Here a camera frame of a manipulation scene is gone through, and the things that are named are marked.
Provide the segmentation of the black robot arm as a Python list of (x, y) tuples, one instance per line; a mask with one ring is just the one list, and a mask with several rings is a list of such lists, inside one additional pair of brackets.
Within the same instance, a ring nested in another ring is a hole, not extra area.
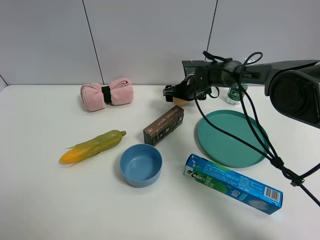
[(167, 85), (163, 95), (167, 102), (174, 98), (204, 100), (212, 87), (235, 88), (238, 80), (264, 86), (264, 94), (282, 115), (304, 124), (320, 127), (320, 62), (289, 60), (263, 64), (247, 64), (231, 58), (218, 62), (182, 61), (184, 80)]

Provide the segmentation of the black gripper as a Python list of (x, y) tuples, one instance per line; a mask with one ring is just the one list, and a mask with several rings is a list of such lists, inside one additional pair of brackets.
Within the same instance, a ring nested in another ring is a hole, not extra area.
[(166, 102), (205, 100), (207, 96), (216, 99), (220, 96), (219, 85), (222, 71), (216, 67), (197, 67), (178, 85), (166, 85), (162, 93)]

